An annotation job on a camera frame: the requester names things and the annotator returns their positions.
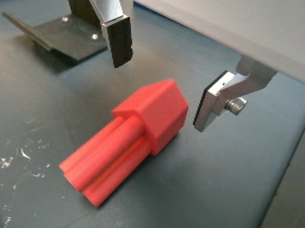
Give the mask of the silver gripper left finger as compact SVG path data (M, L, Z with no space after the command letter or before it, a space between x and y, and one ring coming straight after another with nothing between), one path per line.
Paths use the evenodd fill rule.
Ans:
M89 3L100 21L114 66L118 68L134 55L130 17L124 14L120 0L89 0Z

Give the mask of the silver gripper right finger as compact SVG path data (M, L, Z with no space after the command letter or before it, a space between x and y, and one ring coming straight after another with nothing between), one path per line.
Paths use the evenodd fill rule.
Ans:
M241 56L235 71L234 74L226 70L203 90L192 120L194 128L199 132L226 110L238 115L246 106L243 95L263 89L278 73L245 55Z

